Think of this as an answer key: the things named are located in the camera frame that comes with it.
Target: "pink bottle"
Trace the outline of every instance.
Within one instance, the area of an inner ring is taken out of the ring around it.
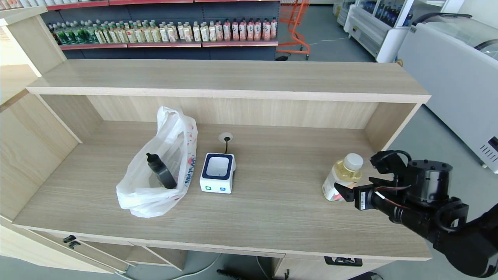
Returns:
[[[239,24],[237,23],[236,18],[234,18],[234,22],[232,23],[232,32],[233,32],[234,41],[238,41],[239,40]]]
[[[270,28],[270,39],[275,39],[277,37],[277,19],[274,17],[273,20],[271,21],[271,28]]]
[[[270,30],[271,24],[268,22],[268,19],[265,18],[263,23],[263,40],[270,41]]]
[[[221,23],[217,20],[215,24],[216,40],[223,41],[223,27]]]
[[[243,17],[240,24],[239,24],[239,37],[241,38],[241,41],[246,40],[246,21],[245,18]]]
[[[230,22],[228,18],[225,19],[225,23],[223,24],[223,34],[225,41],[231,41],[232,39],[232,27],[230,26]]]
[[[256,22],[254,23],[254,41],[259,40],[261,40],[261,21],[259,21],[259,18],[257,18]]]
[[[254,22],[252,21],[252,18],[249,19],[248,23],[248,41],[254,40]]]

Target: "drawer handle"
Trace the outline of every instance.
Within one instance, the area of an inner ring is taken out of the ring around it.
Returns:
[[[324,258],[325,258],[325,263],[330,266],[346,266],[346,267],[363,266],[362,259],[336,258],[336,260],[333,260],[332,257],[324,257]]]
[[[81,243],[79,243],[78,241],[73,241],[73,242],[69,243],[69,248],[74,250],[74,248],[78,245],[81,245]]]
[[[68,237],[64,238],[64,239],[62,240],[62,242],[64,242],[64,243],[69,243],[69,242],[71,242],[71,241],[73,241],[73,240],[76,240],[76,236],[74,236],[74,235],[70,235],[70,236],[68,236]]]

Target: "white bottle cap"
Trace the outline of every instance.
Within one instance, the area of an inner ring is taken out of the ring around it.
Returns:
[[[349,170],[359,170],[363,166],[363,158],[356,153],[349,153],[344,158],[344,167]]]

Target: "white chest freezer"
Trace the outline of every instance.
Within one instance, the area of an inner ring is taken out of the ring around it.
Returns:
[[[433,15],[411,26],[397,58],[432,95],[427,107],[498,174],[498,29]]]

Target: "robotic arm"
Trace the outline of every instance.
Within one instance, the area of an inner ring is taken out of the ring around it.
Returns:
[[[448,196],[451,165],[412,160],[400,150],[380,151],[370,162],[380,174],[393,173],[393,180],[370,177],[372,184],[353,189],[335,183],[346,201],[358,210],[377,209],[430,241],[464,274],[486,278],[498,272],[498,204],[467,222],[469,206]]]

